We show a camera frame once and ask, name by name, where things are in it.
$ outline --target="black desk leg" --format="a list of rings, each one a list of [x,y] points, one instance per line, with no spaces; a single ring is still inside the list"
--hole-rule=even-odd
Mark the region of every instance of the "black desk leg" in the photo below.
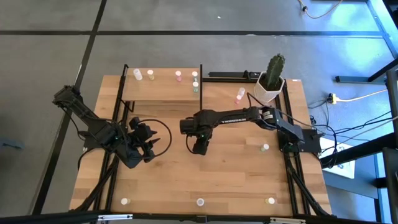
[[[368,83],[368,84],[385,84],[384,80],[378,79],[384,75],[388,70],[398,65],[398,58],[394,59],[391,63],[380,69],[371,77],[349,77],[349,76],[336,76],[336,82],[338,83]]]

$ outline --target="wooden platform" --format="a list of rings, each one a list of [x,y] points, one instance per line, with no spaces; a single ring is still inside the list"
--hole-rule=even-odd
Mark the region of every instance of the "wooden platform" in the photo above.
[[[95,108],[98,116],[112,117],[119,78],[104,76]],[[301,81],[287,80],[287,86],[293,116],[309,123]],[[240,87],[252,93],[254,84],[203,83],[203,108],[223,111],[248,107],[247,98],[234,104]],[[172,98],[162,99],[163,103],[159,103],[160,100],[141,98],[136,102],[134,114],[129,117],[157,118],[165,122],[172,130],[172,147],[164,155],[148,164],[142,162],[134,169],[128,169],[122,163],[119,165],[112,212],[292,215],[276,131],[260,129],[253,123],[224,124],[214,129],[207,155],[193,155],[185,147],[179,121],[196,113],[199,101],[182,103]],[[161,138],[154,147],[155,153],[159,153],[169,141],[167,131],[157,123],[147,124],[158,131],[155,137]],[[194,139],[190,139],[191,147],[193,143]],[[270,149],[261,152],[261,145],[265,143]],[[70,208],[79,206],[96,185],[103,154],[104,151],[98,149],[83,158]],[[301,158],[308,189],[321,206],[331,212],[319,161],[311,154],[301,154]],[[303,212],[300,191],[296,189],[299,210]],[[274,205],[266,203],[269,197],[275,198]],[[131,203],[121,205],[122,198],[131,199]],[[196,205],[198,198],[205,199],[203,207]]]

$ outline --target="wooden shelf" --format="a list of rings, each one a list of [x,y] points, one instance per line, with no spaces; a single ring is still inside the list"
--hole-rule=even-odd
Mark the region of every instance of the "wooden shelf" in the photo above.
[[[125,101],[199,101],[200,92],[193,92],[192,72],[198,73],[199,68],[138,68],[142,73],[142,80],[136,80],[133,70],[127,70],[126,84],[123,97]],[[154,71],[155,80],[151,81],[148,70]],[[182,81],[178,82],[176,71],[181,71]]]

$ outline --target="cactus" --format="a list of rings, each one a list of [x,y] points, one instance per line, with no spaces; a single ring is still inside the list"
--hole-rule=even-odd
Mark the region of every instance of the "cactus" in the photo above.
[[[280,89],[279,76],[285,65],[285,57],[281,54],[275,55],[268,64],[267,73],[261,76],[260,85],[267,91],[277,91]]]

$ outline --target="white pot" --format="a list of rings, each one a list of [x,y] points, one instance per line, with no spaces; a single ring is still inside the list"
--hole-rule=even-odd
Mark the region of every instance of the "white pot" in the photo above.
[[[281,91],[283,86],[285,85],[285,80],[282,77],[279,77],[281,85],[278,91],[267,91],[264,87],[261,86],[259,83],[262,74],[266,72],[261,72],[259,79],[257,80],[256,85],[254,86],[254,96],[261,102],[261,103],[268,103],[273,100]]]

